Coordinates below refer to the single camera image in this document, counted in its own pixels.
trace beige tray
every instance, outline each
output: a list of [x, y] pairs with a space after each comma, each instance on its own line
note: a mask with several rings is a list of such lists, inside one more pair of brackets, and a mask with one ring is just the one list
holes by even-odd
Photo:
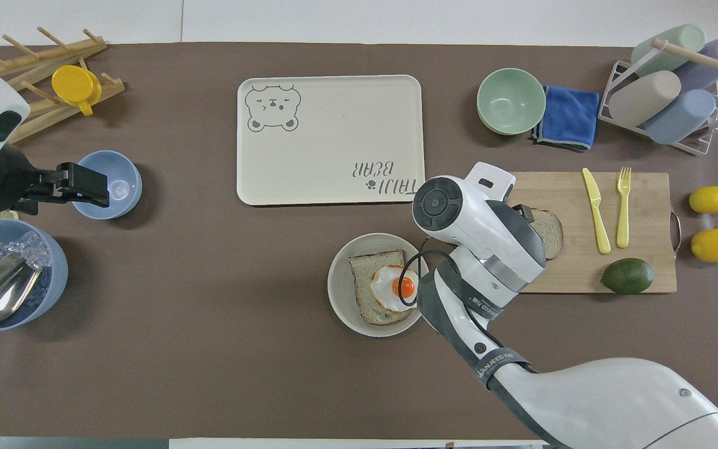
[[237, 195], [249, 205], [411, 201], [425, 181], [408, 75], [249, 79], [237, 90]]

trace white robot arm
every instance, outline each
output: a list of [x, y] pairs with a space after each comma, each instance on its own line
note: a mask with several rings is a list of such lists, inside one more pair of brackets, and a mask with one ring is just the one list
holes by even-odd
[[56, 170], [38, 170], [7, 144], [12, 131], [30, 112], [21, 95], [0, 79], [0, 211], [10, 208], [36, 214], [40, 201], [83, 201], [107, 207], [107, 176], [72, 162], [57, 165]]
[[417, 225], [458, 244], [419, 282], [417, 305], [431, 327], [557, 447], [718, 449], [718, 408], [667, 367], [621, 358], [538, 373], [487, 332], [546, 264], [529, 210], [505, 205], [514, 184], [510, 173], [479, 162], [465, 179], [437, 176], [417, 191]]

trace blue cup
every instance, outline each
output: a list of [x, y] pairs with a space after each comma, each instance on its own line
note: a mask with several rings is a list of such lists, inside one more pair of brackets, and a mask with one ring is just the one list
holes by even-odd
[[690, 90], [647, 120], [644, 131], [656, 143], [675, 145], [709, 120], [715, 109], [713, 94], [702, 89]]
[[109, 207], [106, 208], [74, 202], [79, 213], [95, 220], [109, 220], [122, 216], [135, 207], [143, 193], [143, 181], [137, 167], [128, 157], [117, 151], [102, 150], [83, 157], [79, 165], [107, 176], [110, 201]]
[[[65, 284], [68, 281], [68, 260], [55, 239], [25, 221], [9, 218], [0, 219], [0, 242], [4, 244], [17, 241], [29, 231], [34, 231], [41, 237], [48, 250], [49, 258], [51, 258], [52, 266], [44, 268], [43, 273], [41, 273], [41, 278], [48, 276], [48, 287], [45, 289], [43, 297], [37, 298], [36, 301], [25, 301], [15, 313], [2, 321], [0, 331], [29, 323], [29, 321], [46, 313], [60, 299], [60, 295], [65, 290]], [[38, 278], [36, 284], [45, 284], [47, 279], [41, 278]]]

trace cutting board handle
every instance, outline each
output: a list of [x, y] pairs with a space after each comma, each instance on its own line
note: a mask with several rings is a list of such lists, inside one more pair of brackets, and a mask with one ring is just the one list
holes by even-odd
[[683, 241], [683, 231], [681, 230], [681, 217], [674, 210], [669, 210], [669, 218], [675, 220], [675, 228], [677, 231], [677, 245], [673, 246], [675, 252], [675, 260], [677, 260], [677, 252], [681, 250], [681, 242]]

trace yellow cup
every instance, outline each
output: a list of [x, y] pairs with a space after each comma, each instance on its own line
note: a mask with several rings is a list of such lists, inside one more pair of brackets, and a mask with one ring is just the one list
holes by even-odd
[[76, 65], [63, 65], [52, 75], [52, 88], [71, 106], [92, 115], [91, 105], [102, 98], [102, 83], [91, 71]]

